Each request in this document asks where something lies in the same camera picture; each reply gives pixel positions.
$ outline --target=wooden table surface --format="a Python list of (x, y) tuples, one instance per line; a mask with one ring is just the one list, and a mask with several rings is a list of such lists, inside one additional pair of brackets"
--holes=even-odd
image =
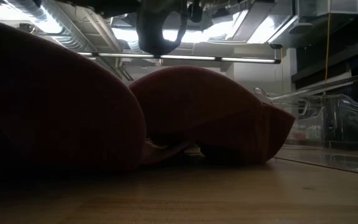
[(283, 160), (0, 190), (0, 223), (358, 223), (358, 174)]

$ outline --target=fluorescent light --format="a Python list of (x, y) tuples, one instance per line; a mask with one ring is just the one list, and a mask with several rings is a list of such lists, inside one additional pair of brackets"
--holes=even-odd
[(226, 35), (226, 40), (233, 38), (234, 34), (236, 34), (237, 30), (240, 28), (242, 21), (246, 18), (246, 15), (248, 14), (248, 10), (244, 10), (241, 12), (237, 12), (233, 15), (233, 20), (235, 21), (233, 23), (233, 26), (231, 30)]
[(275, 63), (274, 59), (261, 59), (261, 58), (230, 58), (223, 57), (222, 62), (249, 62), (249, 63)]
[(99, 53), (100, 57), (121, 57), (121, 58), (154, 58), (149, 54), (122, 54), (122, 53)]
[(42, 31), (49, 33), (49, 34), (58, 34), (63, 31), (63, 27), (52, 17), (52, 15), (43, 7), (41, 6), (37, 9), (37, 15), (43, 16), (42, 20), (36, 18), (32, 14), (24, 13), (20, 9), (16, 8), (13, 4), (9, 1), (4, 0), (4, 2), (9, 5), (12, 9), (16, 10), (17, 12), (21, 13), (25, 16), (29, 21), (31, 21), (34, 25), (36, 25)]
[[(114, 35), (117, 37), (117, 39), (125, 41), (139, 40), (139, 36), (137, 35), (136, 30), (112, 28), (112, 31), (114, 32)], [(181, 41), (184, 43), (199, 43), (202, 41), (202, 34), (203, 33), (201, 31), (186, 31)], [(175, 41), (177, 39), (178, 31), (163, 30), (162, 35), (166, 40)]]
[(211, 37), (220, 37), (231, 31), (234, 21), (220, 22), (205, 29), (202, 33), (202, 41), (208, 41)]
[(184, 59), (184, 60), (215, 60), (215, 57), (186, 56), (186, 55), (161, 55), (161, 59)]
[(0, 21), (28, 21), (23, 13), (14, 10), (6, 4), (0, 5)]
[(275, 33), (274, 21), (268, 16), (266, 19), (258, 26), (255, 32), (252, 34), (251, 38), (247, 41), (248, 44), (264, 44), (272, 35)]
[[(178, 30), (163, 30), (162, 35), (165, 40), (176, 41)], [(183, 43), (200, 43), (203, 33), (201, 31), (186, 31), (181, 41)]]
[(88, 53), (88, 52), (78, 52), (78, 54), (82, 56), (92, 56), (92, 53)]
[(278, 36), (280, 36), (285, 30), (287, 30), (296, 20), (298, 19), (298, 16), (292, 17), (292, 19), (285, 24), (276, 34), (273, 35), (272, 38), (270, 38), (267, 42), (271, 43), (273, 42)]
[(136, 30), (112, 28), (112, 31), (114, 32), (116, 38), (119, 40), (126, 40), (126, 41), (139, 40)]

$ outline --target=red cushion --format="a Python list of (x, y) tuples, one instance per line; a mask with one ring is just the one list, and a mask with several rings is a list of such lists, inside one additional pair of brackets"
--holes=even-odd
[(280, 149), (294, 122), (292, 115), (261, 103), (236, 82), (203, 68), (159, 70), (130, 89), (154, 142), (196, 141), (207, 156), (216, 158), (265, 162)]
[(63, 47), (0, 24), (0, 129), (31, 162), (133, 169), (145, 123), (112, 73)]

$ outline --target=transparent plastic container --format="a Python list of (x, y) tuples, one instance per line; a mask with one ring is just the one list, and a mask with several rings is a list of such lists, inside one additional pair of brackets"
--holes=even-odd
[(258, 98), (296, 118), (276, 157), (358, 172), (358, 102), (332, 94), (356, 85), (358, 76), (279, 96), (255, 88)]

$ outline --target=ceiling duct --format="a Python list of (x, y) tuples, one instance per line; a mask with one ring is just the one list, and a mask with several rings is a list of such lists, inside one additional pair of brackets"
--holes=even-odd
[[(51, 38), (67, 49), (74, 52), (97, 51), (71, 19), (52, 0), (42, 0), (41, 5), (37, 5), (33, 0), (3, 1), (13, 9), (25, 14), (32, 23), (45, 33), (56, 34), (55, 36), (51, 35)], [(105, 60), (97, 59), (96, 62), (119, 78), (121, 78), (120, 74), (124, 72), (119, 68), (110, 66)]]

